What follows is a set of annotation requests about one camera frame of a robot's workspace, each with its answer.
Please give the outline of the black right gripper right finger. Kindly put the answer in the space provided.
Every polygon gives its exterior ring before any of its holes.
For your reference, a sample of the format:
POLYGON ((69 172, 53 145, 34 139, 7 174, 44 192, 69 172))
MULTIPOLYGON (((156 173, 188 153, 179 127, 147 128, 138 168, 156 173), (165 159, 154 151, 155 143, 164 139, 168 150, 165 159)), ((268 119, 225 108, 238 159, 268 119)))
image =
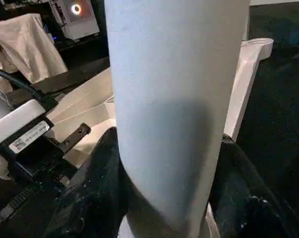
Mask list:
POLYGON ((222 238, 299 238, 299 217, 226 134, 209 203, 222 238))

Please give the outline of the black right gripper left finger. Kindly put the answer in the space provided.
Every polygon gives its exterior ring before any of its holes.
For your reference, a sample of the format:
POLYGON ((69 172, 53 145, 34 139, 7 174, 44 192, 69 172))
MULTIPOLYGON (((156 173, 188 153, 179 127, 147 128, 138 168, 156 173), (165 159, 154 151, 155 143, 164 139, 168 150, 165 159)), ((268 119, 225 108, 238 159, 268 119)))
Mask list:
POLYGON ((30 238, 116 238, 128 211, 130 182, 117 128, 109 128, 67 187, 46 183, 28 213, 30 238))

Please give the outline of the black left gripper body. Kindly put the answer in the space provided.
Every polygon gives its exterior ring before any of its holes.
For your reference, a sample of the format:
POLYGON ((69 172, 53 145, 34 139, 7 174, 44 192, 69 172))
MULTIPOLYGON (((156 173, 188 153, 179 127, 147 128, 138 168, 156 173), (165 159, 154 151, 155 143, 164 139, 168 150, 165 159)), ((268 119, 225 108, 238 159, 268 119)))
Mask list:
POLYGON ((25 126, 10 136, 0 137, 0 156, 8 163, 8 175, 21 190, 0 207, 0 218, 12 218, 26 210, 37 214, 59 196, 77 168, 65 160, 65 155, 77 145, 91 128, 82 123, 62 142, 47 136, 51 126, 46 122, 25 126))

